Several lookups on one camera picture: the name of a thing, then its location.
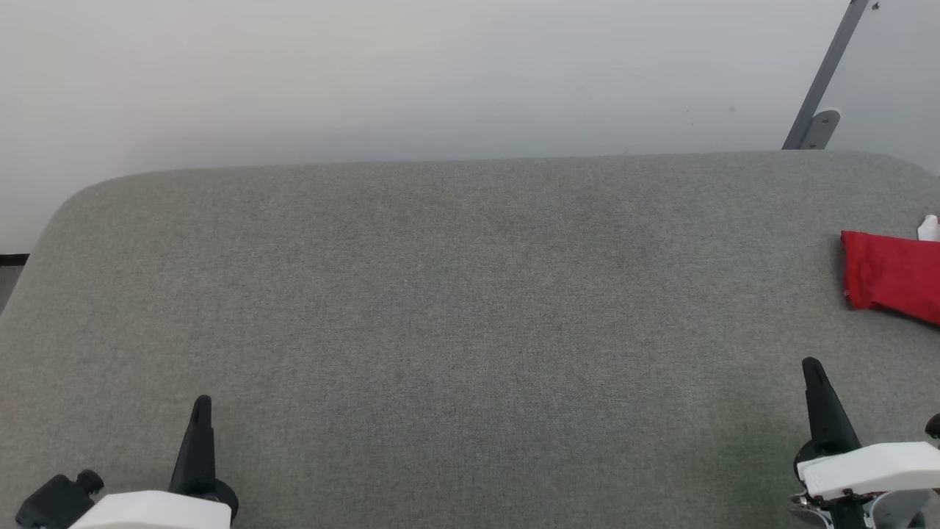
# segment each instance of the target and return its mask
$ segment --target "white backdrop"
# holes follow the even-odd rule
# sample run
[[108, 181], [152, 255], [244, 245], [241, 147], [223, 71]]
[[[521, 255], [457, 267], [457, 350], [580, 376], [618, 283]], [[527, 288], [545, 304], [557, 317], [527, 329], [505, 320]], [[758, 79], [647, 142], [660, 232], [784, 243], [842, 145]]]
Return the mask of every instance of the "white backdrop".
[[0, 0], [0, 253], [164, 168], [779, 149], [846, 0]]
[[820, 103], [841, 115], [826, 149], [891, 154], [940, 173], [940, 2], [874, 3]]

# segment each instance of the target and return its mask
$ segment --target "metal bracket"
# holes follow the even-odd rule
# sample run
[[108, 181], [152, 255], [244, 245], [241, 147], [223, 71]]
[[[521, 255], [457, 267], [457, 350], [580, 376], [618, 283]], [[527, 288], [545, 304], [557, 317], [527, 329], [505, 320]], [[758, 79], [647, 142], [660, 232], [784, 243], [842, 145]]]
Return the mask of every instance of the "metal bracket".
[[807, 135], [803, 137], [800, 143], [800, 149], [825, 149], [829, 143], [829, 138], [836, 130], [840, 115], [837, 110], [824, 110], [813, 116], [813, 121], [809, 123]]

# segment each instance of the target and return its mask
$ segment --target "red cloth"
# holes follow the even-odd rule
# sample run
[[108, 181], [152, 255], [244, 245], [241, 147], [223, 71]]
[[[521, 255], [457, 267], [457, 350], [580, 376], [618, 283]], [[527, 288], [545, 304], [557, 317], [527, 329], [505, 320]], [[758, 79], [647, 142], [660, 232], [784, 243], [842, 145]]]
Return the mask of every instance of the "red cloth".
[[940, 325], [940, 243], [842, 232], [845, 295]]

